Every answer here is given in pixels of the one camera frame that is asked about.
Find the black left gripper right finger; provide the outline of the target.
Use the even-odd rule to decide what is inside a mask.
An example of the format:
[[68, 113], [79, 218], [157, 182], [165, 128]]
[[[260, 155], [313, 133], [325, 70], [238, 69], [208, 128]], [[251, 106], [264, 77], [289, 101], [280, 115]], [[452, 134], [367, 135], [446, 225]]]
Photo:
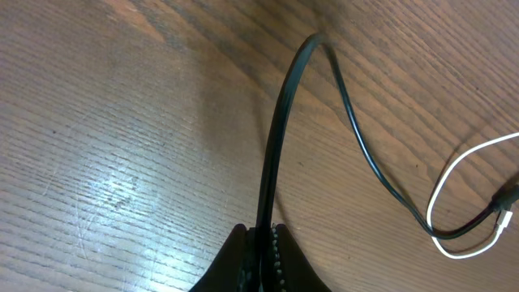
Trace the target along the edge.
[[284, 224], [268, 233], [261, 264], [261, 285], [266, 292], [331, 292], [303, 254]]

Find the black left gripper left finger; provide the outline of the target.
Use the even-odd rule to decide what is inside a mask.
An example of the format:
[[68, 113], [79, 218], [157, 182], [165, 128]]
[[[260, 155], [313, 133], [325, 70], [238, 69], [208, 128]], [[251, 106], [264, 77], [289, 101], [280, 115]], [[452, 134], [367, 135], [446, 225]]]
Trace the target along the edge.
[[190, 292], [259, 292], [260, 267], [255, 252], [255, 228], [237, 224]]

